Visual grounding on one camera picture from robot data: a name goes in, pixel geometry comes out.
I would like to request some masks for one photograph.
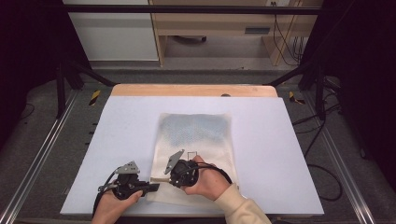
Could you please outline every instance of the floor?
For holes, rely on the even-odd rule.
[[[288,63],[295,63],[285,55]],[[169,39],[166,59],[163,67],[153,62],[132,63],[99,63],[92,62],[95,71],[104,77],[123,83],[239,83],[264,84],[281,77],[295,65],[282,62],[272,66],[264,45],[259,37],[214,37],[209,36],[205,43],[196,39],[173,37]],[[56,133],[56,141],[51,146],[43,146],[54,122],[56,122],[56,91],[55,83],[49,82],[32,90],[28,95],[28,103],[21,115],[21,121],[0,151],[0,184],[7,186],[7,191],[0,193],[1,209],[15,199],[20,183],[33,179],[25,189],[24,202],[16,206],[18,211],[15,223],[89,223],[90,217],[62,216],[59,214],[67,191],[71,187],[82,162],[85,152],[94,133],[106,98],[111,88],[98,84],[95,80],[83,75],[86,82],[82,91],[67,91],[68,96],[76,95],[74,106],[68,113],[66,124]],[[312,91],[299,91],[296,84],[299,77],[292,78],[276,88],[290,113],[290,120],[296,121],[313,115],[309,102],[312,102]],[[101,90],[95,106],[89,101],[95,90]],[[290,100],[290,92],[297,101]],[[326,91],[327,108],[337,104],[337,98]],[[309,148],[318,131],[321,121],[311,119],[295,126],[295,132],[303,151]],[[359,147],[353,133],[342,117],[342,110],[337,109],[327,116],[326,124],[314,142],[307,163],[320,164],[336,177],[337,164],[332,159],[333,143],[336,151],[348,168],[353,182],[358,187],[364,205],[368,207],[368,218],[375,221],[362,220],[357,211],[359,197],[356,192],[344,188],[343,195],[335,202],[322,200],[325,215],[311,218],[289,218],[292,223],[396,223],[396,195],[387,185],[374,161],[361,158]],[[35,156],[49,147],[44,153],[45,162],[38,168],[36,175],[25,176],[31,171]],[[339,186],[329,173],[312,168],[318,194],[323,198],[334,198]]]

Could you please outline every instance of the black pole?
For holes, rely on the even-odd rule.
[[[68,61],[67,64],[74,67],[78,71],[85,73],[86,75],[100,81],[102,84],[105,84],[108,87],[114,87],[115,85],[120,84],[120,83],[112,82],[112,81],[108,80],[107,78],[100,76],[99,74],[93,72],[91,69],[86,68],[77,62]]]
[[[282,77],[279,77],[270,83],[266,83],[266,84],[262,84],[262,85],[276,87],[276,86],[282,84],[283,82],[291,79],[292,77],[302,74],[307,69],[309,69],[311,67],[311,65],[312,65],[311,61],[308,61],[307,63],[303,63],[303,64],[299,65],[298,67],[296,67],[295,69],[289,71],[286,75],[283,75]]]
[[[315,69],[317,72],[317,89],[315,95],[315,109],[318,113],[318,116],[321,120],[325,120],[326,112],[324,109],[324,102],[323,102],[323,90],[324,90],[324,83],[325,83],[325,76],[323,74],[321,66],[317,66]]]
[[[62,64],[56,68],[56,90],[58,92],[58,114],[56,119],[60,118],[66,109],[66,98],[64,93],[64,74],[62,72]]]
[[[165,5],[44,5],[44,9],[85,13],[204,13],[204,14],[269,14],[322,15],[340,8],[321,7],[243,7],[243,6],[165,6]]]

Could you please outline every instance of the white table surface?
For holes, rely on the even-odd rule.
[[[149,181],[161,113],[231,115],[241,193],[268,215],[324,214],[282,98],[187,96],[110,96],[61,214],[91,214],[97,188],[129,161],[138,165],[139,179]],[[124,215],[213,217],[222,212],[141,198]]]

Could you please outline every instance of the sleeve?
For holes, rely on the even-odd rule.
[[[224,211],[227,224],[271,224],[260,207],[253,200],[244,198],[235,184],[227,188],[215,204]]]

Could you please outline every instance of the black cable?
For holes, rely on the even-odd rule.
[[[106,184],[108,184],[108,183],[110,182],[111,178],[113,177],[113,175],[114,175],[115,173],[116,173],[115,171],[113,171],[113,173],[111,173],[111,175],[108,177],[108,179],[107,179],[107,181],[106,181],[106,183],[105,183],[104,185],[106,185]]]
[[[32,104],[26,104],[26,105],[31,106],[32,110],[29,112],[29,114],[27,114],[27,115],[23,116],[22,118],[20,118],[20,120],[21,119],[26,119],[27,117],[31,116],[33,114],[33,112],[35,111],[35,106],[34,105],[32,105]]]
[[[334,93],[332,92],[332,93],[326,95],[326,96],[324,97],[324,100],[327,99],[328,97],[330,97],[331,95],[334,95]],[[336,105],[332,105],[332,106],[330,106],[329,108],[327,108],[327,109],[325,110],[326,116],[329,115],[330,113],[332,113],[334,110],[338,109],[339,107],[340,107],[340,104],[336,104]],[[317,117],[317,116],[318,116],[318,114],[313,115],[313,116],[310,116],[310,117],[307,117],[307,118],[305,118],[305,119],[299,119],[299,120],[293,122],[292,124],[293,124],[293,126],[294,126],[294,125],[297,125],[297,124],[301,124],[301,123],[306,122],[306,121],[308,121],[308,120],[310,120],[310,119],[312,119],[312,118],[315,118],[315,117]],[[317,138],[318,138],[320,132],[322,131],[322,129],[323,129],[324,125],[325,125],[325,123],[326,123],[326,117],[324,118],[322,124],[321,124],[319,127],[317,127],[317,128],[319,128],[319,130],[318,130],[317,133],[315,134],[314,138],[312,139],[311,143],[309,144],[308,149],[307,149],[306,152],[304,153],[304,158],[305,158],[305,159],[306,159],[306,157],[307,157],[309,151],[311,150],[312,146],[313,146],[314,143],[316,142],[316,140],[317,140]],[[319,194],[319,192],[318,192],[318,196],[319,196],[320,199],[325,200],[325,201],[328,201],[328,202],[335,202],[335,201],[339,200],[339,199],[342,197],[342,195],[343,195],[343,187],[342,187],[342,184],[341,184],[340,180],[338,179],[338,177],[337,177],[336,175],[334,175],[330,170],[328,170],[328,169],[326,169],[326,168],[324,168],[324,167],[322,167],[322,166],[319,166],[319,165],[307,164],[307,166],[308,166],[308,167],[318,168],[318,169],[320,169],[320,170],[322,170],[322,171],[328,173],[329,175],[332,176],[332,178],[335,179],[335,181],[336,181],[337,184],[338,184],[339,193],[338,193],[338,195],[337,195],[335,198],[326,198],[326,197],[323,197],[323,196],[321,196],[321,195]]]
[[[278,26],[277,26],[276,15],[274,15],[274,16],[275,16],[275,23],[274,23],[273,39],[274,39],[274,44],[275,44],[277,50],[279,50],[280,56],[281,56],[282,59],[283,59],[283,62],[285,62],[285,64],[287,64],[287,65],[299,65],[299,64],[291,64],[291,63],[286,62],[286,59],[285,59],[285,57],[283,56],[282,51],[280,50],[279,46],[277,45],[276,40],[275,40],[275,30],[276,30],[276,27],[278,27]],[[285,44],[286,44],[286,47],[289,49],[289,47],[288,47],[288,45],[287,45],[287,43],[286,43],[286,39],[284,39],[284,42],[285,42]]]
[[[212,164],[206,163],[206,162],[196,162],[197,166],[193,166],[187,170],[184,170],[182,172],[178,172],[178,175],[183,175],[189,171],[194,171],[194,170],[199,170],[199,169],[212,169],[212,170],[216,170],[219,173],[221,173],[225,179],[228,181],[228,183],[232,184],[233,181],[231,180],[231,178],[227,175],[227,173],[225,173],[225,171],[221,170],[220,168],[218,168],[217,166],[214,166]]]
[[[278,25],[278,23],[277,23],[276,14],[274,14],[274,17],[275,17],[275,22],[274,22],[274,31],[273,31],[274,36],[273,36],[273,38],[274,38],[274,44],[275,44],[277,50],[279,50],[280,56],[282,57],[283,61],[284,61],[285,64],[287,64],[287,65],[300,65],[300,62],[299,62],[299,61],[294,57],[294,55],[291,53],[290,48],[289,48],[289,44],[287,43],[286,38],[283,36],[282,31],[281,31],[280,28],[279,28],[279,25]],[[286,48],[288,49],[288,52],[289,52],[291,58],[292,58],[295,62],[297,62],[297,64],[290,64],[290,63],[287,63],[287,62],[286,62],[285,57],[283,56],[282,51],[280,50],[279,46],[278,46],[277,43],[276,43],[276,39],[275,39],[275,31],[276,31],[276,28],[277,28],[277,30],[279,31],[280,36],[282,37],[283,42],[284,42]]]
[[[320,128],[320,126],[318,126],[318,127],[316,127],[316,128],[313,128],[313,129],[311,129],[311,130],[308,130],[308,131],[301,131],[301,132],[297,132],[297,133],[312,133],[314,130],[316,130],[316,129],[318,129],[318,128]]]
[[[298,36],[295,36],[295,37],[294,37],[294,40],[293,40],[293,48],[292,48],[293,55],[292,55],[291,57],[293,57],[294,60],[296,60],[297,63],[300,64],[300,61],[301,61],[301,59],[302,59],[302,57],[303,57],[302,52],[303,52],[303,47],[304,47],[304,38],[303,38],[302,36],[300,36],[300,44],[299,44],[300,46],[299,46],[299,48],[298,48],[298,50],[297,50],[298,38],[299,38]]]
[[[315,141],[317,140],[317,138],[319,137],[319,134],[321,132],[321,130],[324,127],[324,124],[326,123],[326,117],[323,120],[323,123],[320,125],[319,130],[317,131],[317,133],[314,136],[314,139],[311,141],[311,143],[309,144],[308,149],[306,150],[306,152],[304,153],[304,158],[306,158],[306,156],[308,155],[308,152],[311,150],[312,146],[314,145]]]
[[[315,164],[307,164],[307,166],[308,167],[318,168],[319,170],[322,170],[322,171],[328,173],[329,175],[331,175],[332,178],[334,178],[335,181],[337,182],[338,187],[340,189],[339,192],[338,192],[338,195],[335,198],[325,198],[323,196],[320,196],[320,194],[318,193],[318,196],[319,196],[320,199],[323,199],[323,200],[328,201],[328,202],[335,202],[335,201],[339,200],[343,196],[343,186],[341,185],[341,181],[330,170],[328,170],[328,169],[326,169],[326,168],[324,168],[322,166],[315,165]]]

